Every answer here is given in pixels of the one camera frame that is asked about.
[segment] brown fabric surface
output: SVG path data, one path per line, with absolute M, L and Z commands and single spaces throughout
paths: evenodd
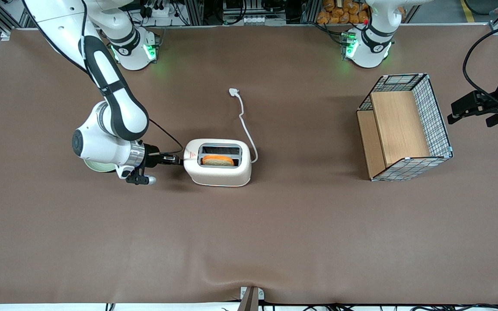
M 239 189 L 156 167 L 153 187 L 90 171 L 70 146 L 101 100 L 37 31 L 0 44 L 0 303 L 188 302 L 265 289 L 276 303 L 498 303 L 498 126 L 449 126 L 455 158 L 406 182 L 367 181 L 355 110 L 382 74 L 431 76 L 444 115 L 487 26 L 404 26 L 376 69 L 312 27 L 170 30 L 157 65 L 126 72 L 184 144 L 259 149 Z M 498 36 L 470 60 L 498 84 Z M 151 126 L 144 136 L 174 148 Z

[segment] wooden panel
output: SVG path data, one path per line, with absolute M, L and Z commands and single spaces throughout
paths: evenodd
M 380 136 L 376 126 L 376 118 L 372 110 L 361 110 L 356 112 L 362 145 L 364 146 L 364 156 L 366 158 L 366 167 L 368 167 L 368 176 L 370 179 L 386 169 Z
M 370 96 L 386 167 L 405 157 L 429 157 L 412 92 L 373 92 Z

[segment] green indicator light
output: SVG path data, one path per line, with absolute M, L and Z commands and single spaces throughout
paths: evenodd
M 118 55 L 116 54 L 115 47 L 113 47 L 112 45 L 111 45 L 111 50 L 112 50 L 113 54 L 115 55 L 116 61 L 118 61 Z
M 147 46 L 147 45 L 144 44 L 144 49 L 146 51 L 147 57 L 149 57 L 150 59 L 154 59 L 155 58 L 155 48 L 154 47 Z

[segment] metal bracket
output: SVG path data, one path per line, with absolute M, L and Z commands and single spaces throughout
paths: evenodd
M 242 287 L 241 303 L 237 311 L 258 311 L 259 300 L 265 299 L 265 291 L 258 287 Z
M 10 36 L 4 32 L 0 34 L 1 41 L 9 41 Z
M 263 291 L 259 287 L 255 287 L 255 289 L 259 292 L 259 300 L 264 300 L 265 299 L 265 291 Z M 239 294 L 240 299 L 243 299 L 245 292 L 247 292 L 247 287 L 246 286 L 241 287 L 241 292 Z

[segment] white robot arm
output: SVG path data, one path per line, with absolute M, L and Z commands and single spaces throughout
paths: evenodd
M 121 179 L 135 175 L 130 178 L 133 183 L 154 183 L 156 180 L 153 177 L 136 175 L 139 173 L 137 169 L 142 164 L 144 167 L 154 167 L 168 160 L 165 159 L 163 162 L 163 157 L 148 160 L 148 153 L 158 154 L 159 150 L 155 146 L 139 141 L 148 128 L 147 111 L 133 96 L 114 59 L 88 18 L 90 6 L 87 6 L 83 0 L 23 0 L 23 2 L 47 41 L 58 53 L 85 71 L 105 98 L 105 101 L 95 105 L 86 122 L 75 130 L 73 134 L 75 154 L 88 161 L 114 164 Z M 91 7 L 93 10 L 101 8 L 102 2 L 104 1 L 93 1 Z M 116 6 L 129 1 L 107 2 L 113 2 Z M 113 23 L 103 26 L 103 23 L 99 22 L 102 28 L 108 30 L 107 37 L 117 33 L 120 36 L 121 28 L 124 28 L 126 31 L 122 34 L 125 34 L 127 40 L 123 38 L 122 41 L 138 40 L 136 33 L 139 32 L 133 28 L 129 20 L 124 24 L 121 16 L 125 14 L 122 11 L 110 10 L 106 14 L 109 14 L 107 18 L 116 21 L 115 26 Z M 130 64 L 143 63 L 144 59 L 147 59 L 145 53 L 136 52 L 136 49 L 140 49 L 140 45 L 140 42 L 131 45 L 130 54 L 127 55 L 128 59 L 133 59 Z
M 346 57 L 357 65 L 372 68 L 379 65 L 391 47 L 391 38 L 401 24 L 399 6 L 424 4 L 432 0 L 366 0 L 372 14 L 364 27 L 349 30 L 354 35 Z

